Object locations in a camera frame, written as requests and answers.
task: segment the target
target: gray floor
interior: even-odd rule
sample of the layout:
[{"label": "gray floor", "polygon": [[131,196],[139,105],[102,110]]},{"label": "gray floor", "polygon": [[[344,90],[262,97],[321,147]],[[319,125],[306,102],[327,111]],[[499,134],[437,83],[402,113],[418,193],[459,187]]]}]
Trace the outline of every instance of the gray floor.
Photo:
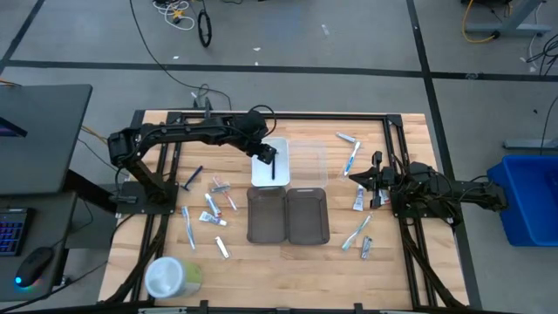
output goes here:
[{"label": "gray floor", "polygon": [[[0,54],[10,45],[34,3],[0,2]],[[245,0],[238,6],[208,0],[214,42],[207,50],[201,48],[195,31],[177,31],[164,24],[150,1],[134,3],[146,41],[165,63],[258,62],[420,71],[405,0]],[[458,0],[415,0],[415,4],[432,71],[529,74],[529,65],[520,58],[526,57],[530,38],[468,44],[460,35],[465,8]],[[498,9],[500,18],[502,12],[503,8]],[[557,2],[545,4],[539,14],[541,23],[554,24],[556,31],[552,34],[558,31],[558,20],[552,18],[557,14]],[[487,8],[475,6],[470,19],[493,21],[495,17]],[[544,38],[536,40],[535,51]],[[12,59],[152,63],[134,28],[128,2],[122,0],[46,0]],[[173,75],[194,85],[209,83],[228,93],[234,109],[267,104],[291,111],[424,113],[431,134],[434,130],[421,78],[250,72]],[[180,108],[191,106],[193,100],[191,90],[175,84],[161,71],[7,67],[2,78],[24,85],[93,85],[84,123],[105,136],[127,126],[135,109]],[[437,79],[434,85],[453,168],[462,180],[483,174],[497,164],[507,154],[501,148],[504,139],[540,137],[548,106],[558,93],[558,83]],[[216,108],[227,108],[220,96],[211,96],[211,100]],[[557,124],[550,124],[548,135],[558,136]],[[105,147],[94,138],[87,134],[80,138],[108,159]],[[113,180],[113,172],[82,144],[76,148],[71,168],[96,183],[110,184]],[[555,312],[558,249],[514,248],[507,243],[497,215],[466,209],[470,209],[465,213],[466,228],[483,307],[522,313]],[[78,212],[77,221],[83,220],[85,211]],[[90,241],[95,231],[113,227],[111,217],[96,216],[96,221],[90,231],[83,230],[84,234],[75,235],[73,241]],[[106,259],[105,240],[93,242],[97,249],[71,253],[68,274],[76,276]],[[101,279],[99,270],[72,289],[28,308],[92,304],[97,300]]]}]

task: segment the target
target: blue bin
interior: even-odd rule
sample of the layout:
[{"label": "blue bin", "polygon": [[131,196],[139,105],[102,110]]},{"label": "blue bin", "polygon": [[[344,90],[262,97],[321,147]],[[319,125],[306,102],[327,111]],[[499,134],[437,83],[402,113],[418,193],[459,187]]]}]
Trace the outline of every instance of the blue bin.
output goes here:
[{"label": "blue bin", "polygon": [[500,218],[512,245],[558,246],[558,157],[505,156],[488,177],[506,192]]}]

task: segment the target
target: yellow cable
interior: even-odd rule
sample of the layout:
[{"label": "yellow cable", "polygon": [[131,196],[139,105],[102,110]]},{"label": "yellow cable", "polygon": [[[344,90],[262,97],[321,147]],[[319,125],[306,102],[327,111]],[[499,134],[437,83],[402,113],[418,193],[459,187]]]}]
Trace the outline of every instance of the yellow cable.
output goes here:
[{"label": "yellow cable", "polygon": [[101,142],[103,142],[103,144],[106,145],[106,137],[100,136],[98,133],[96,133],[95,131],[93,131],[90,127],[88,126],[81,126],[81,130],[84,131],[85,133],[88,133],[90,135],[93,135],[94,137],[96,137],[98,140],[100,140]]},{"label": "yellow cable", "polygon": [[471,39],[467,36],[467,34],[465,34],[465,22],[467,20],[467,16],[469,15],[469,10],[471,9],[471,6],[473,5],[474,0],[471,0],[469,2],[469,5],[467,5],[467,10],[465,11],[465,15],[463,16],[463,21],[461,22],[461,34],[463,34],[463,37],[465,38],[466,41],[468,41],[469,43],[472,44],[482,44],[482,43],[487,43],[491,40],[494,39],[494,35],[492,35],[489,38],[484,38],[484,39]]}]

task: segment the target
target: plastic tray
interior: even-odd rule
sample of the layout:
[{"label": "plastic tray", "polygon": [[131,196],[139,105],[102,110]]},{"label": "plastic tray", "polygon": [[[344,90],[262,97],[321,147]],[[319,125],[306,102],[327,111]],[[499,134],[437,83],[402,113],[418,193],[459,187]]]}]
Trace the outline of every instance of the plastic tray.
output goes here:
[{"label": "plastic tray", "polygon": [[328,167],[325,145],[320,140],[289,142],[290,187],[325,188]]}]

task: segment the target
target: wooden table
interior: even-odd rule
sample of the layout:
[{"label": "wooden table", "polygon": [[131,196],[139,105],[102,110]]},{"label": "wooden table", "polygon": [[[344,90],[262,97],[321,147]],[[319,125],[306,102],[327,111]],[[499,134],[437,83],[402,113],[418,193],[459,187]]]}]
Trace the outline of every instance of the wooden table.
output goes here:
[{"label": "wooden table", "polygon": [[[146,111],[143,121],[159,123],[165,121],[166,116],[166,111]],[[436,160],[425,116],[403,114],[402,118],[411,161],[434,166]],[[373,221],[352,247],[346,252],[341,250],[343,242],[370,210],[354,211],[352,205],[357,192],[356,183],[337,179],[352,146],[340,140],[336,132],[354,136],[363,143],[352,173],[368,169],[375,151],[384,152],[384,156],[386,154],[382,124],[375,121],[279,119],[273,133],[273,136],[290,140],[320,140],[326,146],[329,184],[325,190],[330,241],[322,246],[295,246],[288,242],[254,245],[248,242],[246,191],[251,186],[250,158],[231,146],[183,143],[177,180],[183,183],[199,165],[203,165],[204,169],[191,183],[190,192],[179,192],[177,214],[169,222],[164,255],[200,265],[203,283],[201,290],[191,297],[159,300],[156,304],[198,306],[201,300],[208,300],[210,307],[352,309],[354,303],[362,303],[365,309],[411,309],[398,220],[392,216],[389,205],[373,211]],[[397,136],[392,137],[398,152]],[[171,145],[164,173],[170,167],[173,150]],[[159,154],[159,147],[154,147],[144,158],[152,171]],[[217,195],[215,199],[223,210],[223,219],[228,222],[228,226],[215,226],[194,219],[192,225],[196,250],[192,251],[185,223],[179,214],[180,207],[188,205],[191,216],[196,218],[201,211],[208,210],[203,195],[212,187],[212,177],[216,174],[231,184],[230,194],[239,212],[234,213],[226,199]],[[365,193],[366,207],[370,198],[371,193]],[[135,216],[114,237],[99,299],[109,297],[136,263],[145,219],[143,215]],[[467,304],[451,229],[439,219],[424,219],[423,225],[432,267],[453,295]],[[157,227],[158,221],[154,224],[154,231]],[[360,259],[365,235],[374,241],[367,261]],[[214,243],[216,236],[223,239],[232,255],[228,260],[221,257]],[[418,271],[421,301],[425,304],[422,275],[418,266],[415,269]]]}]

